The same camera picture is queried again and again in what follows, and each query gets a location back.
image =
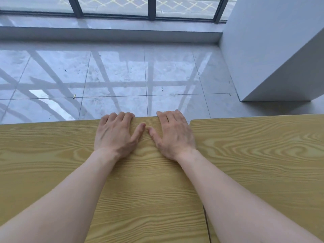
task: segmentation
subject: tile floor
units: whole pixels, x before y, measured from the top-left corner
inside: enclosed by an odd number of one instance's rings
[[[240,102],[215,45],[0,43],[1,124],[175,109],[188,121],[311,114],[323,103]]]

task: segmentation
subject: light wood desk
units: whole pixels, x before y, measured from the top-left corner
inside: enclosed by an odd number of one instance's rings
[[[324,240],[324,115],[201,119],[190,126],[208,160]],[[209,230],[218,242],[210,223]]]
[[[158,130],[157,117],[135,118]],[[97,120],[0,125],[0,224],[45,195],[93,151]],[[203,206],[181,167],[145,132],[103,188],[86,242],[209,242]]]

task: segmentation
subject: hand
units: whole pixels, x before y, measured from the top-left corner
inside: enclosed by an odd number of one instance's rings
[[[94,149],[114,155],[118,160],[129,155],[136,147],[145,130],[145,124],[139,124],[133,135],[129,134],[130,124],[135,115],[128,112],[114,112],[100,119],[96,132]]]
[[[195,138],[185,117],[179,110],[156,112],[160,119],[163,137],[161,138],[153,127],[148,127],[148,133],[156,147],[168,159],[178,161],[184,153],[196,149]]]

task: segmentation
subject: white pillar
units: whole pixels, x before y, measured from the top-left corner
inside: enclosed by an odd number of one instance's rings
[[[324,94],[324,0],[238,0],[220,40],[241,101]]]

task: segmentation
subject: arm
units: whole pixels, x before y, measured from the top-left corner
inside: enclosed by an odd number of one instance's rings
[[[149,134],[161,153],[176,160],[192,182],[221,243],[322,242],[205,159],[178,110],[157,114],[163,138],[152,127]]]
[[[101,118],[94,152],[51,192],[0,227],[2,243],[84,242],[101,190],[115,163],[129,155],[145,130],[130,136],[134,114]]]

